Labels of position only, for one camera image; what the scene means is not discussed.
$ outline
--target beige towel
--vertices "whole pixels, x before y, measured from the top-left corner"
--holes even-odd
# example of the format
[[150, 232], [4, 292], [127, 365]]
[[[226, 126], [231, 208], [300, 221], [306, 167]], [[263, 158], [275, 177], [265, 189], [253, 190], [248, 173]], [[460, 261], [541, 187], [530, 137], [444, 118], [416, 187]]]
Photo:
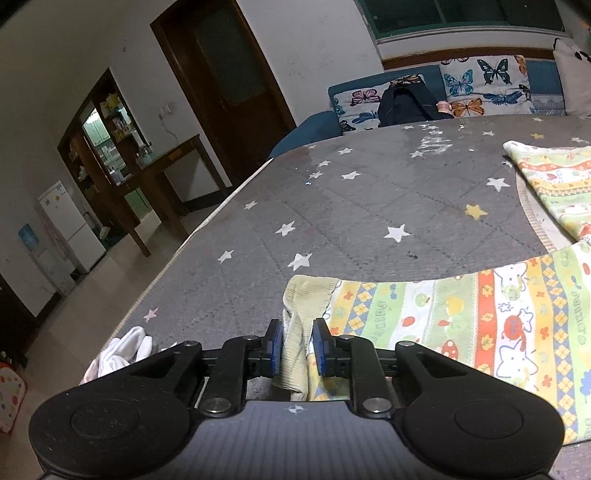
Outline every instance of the beige towel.
[[308, 396], [306, 353], [312, 324], [324, 315], [338, 282], [338, 278], [294, 275], [283, 294], [281, 374], [274, 384], [291, 390], [292, 401], [304, 401]]

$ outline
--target yellow star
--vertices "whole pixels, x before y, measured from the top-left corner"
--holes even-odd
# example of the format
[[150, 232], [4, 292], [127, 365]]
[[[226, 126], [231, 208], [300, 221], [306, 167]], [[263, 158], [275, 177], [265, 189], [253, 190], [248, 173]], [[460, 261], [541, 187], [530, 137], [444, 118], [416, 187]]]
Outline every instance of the yellow star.
[[474, 220], [478, 220], [483, 215], [488, 215], [488, 213], [480, 208], [480, 205], [466, 205], [465, 213], [474, 218]]

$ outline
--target refrigerator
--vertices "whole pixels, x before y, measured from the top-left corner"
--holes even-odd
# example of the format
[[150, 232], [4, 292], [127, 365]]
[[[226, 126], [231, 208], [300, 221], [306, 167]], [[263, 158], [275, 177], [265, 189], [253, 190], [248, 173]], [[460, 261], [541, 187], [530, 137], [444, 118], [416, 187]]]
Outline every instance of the refrigerator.
[[82, 272], [88, 273], [105, 254], [100, 240], [84, 220], [70, 195], [59, 181], [39, 198], [44, 223], [66, 255]]

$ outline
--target white pillow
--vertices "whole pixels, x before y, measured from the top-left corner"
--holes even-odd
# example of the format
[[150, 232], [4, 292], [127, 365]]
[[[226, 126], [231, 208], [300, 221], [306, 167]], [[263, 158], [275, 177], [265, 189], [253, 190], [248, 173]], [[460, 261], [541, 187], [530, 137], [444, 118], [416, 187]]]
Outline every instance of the white pillow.
[[404, 83], [418, 82], [425, 82], [423, 75], [405, 75], [375, 87], [337, 93], [333, 98], [333, 107], [339, 117], [340, 129], [343, 135], [372, 130], [378, 127], [379, 102], [391, 84], [399, 83], [402, 85]]
[[577, 45], [556, 40], [554, 59], [562, 83], [567, 115], [591, 115], [591, 62]]
[[530, 79], [521, 55], [446, 60], [439, 69], [454, 116], [534, 112]]

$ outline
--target wall outlet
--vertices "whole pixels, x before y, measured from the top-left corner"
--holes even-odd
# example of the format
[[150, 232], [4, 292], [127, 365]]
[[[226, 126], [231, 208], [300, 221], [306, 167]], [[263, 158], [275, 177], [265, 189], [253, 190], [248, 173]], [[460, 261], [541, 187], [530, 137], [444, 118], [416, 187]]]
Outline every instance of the wall outlet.
[[165, 103], [164, 105], [160, 105], [158, 107], [158, 111], [160, 113], [160, 118], [162, 118], [162, 117], [164, 117], [164, 116], [169, 115], [169, 114], [172, 113], [171, 110], [170, 110], [170, 105], [167, 104], [167, 103]]

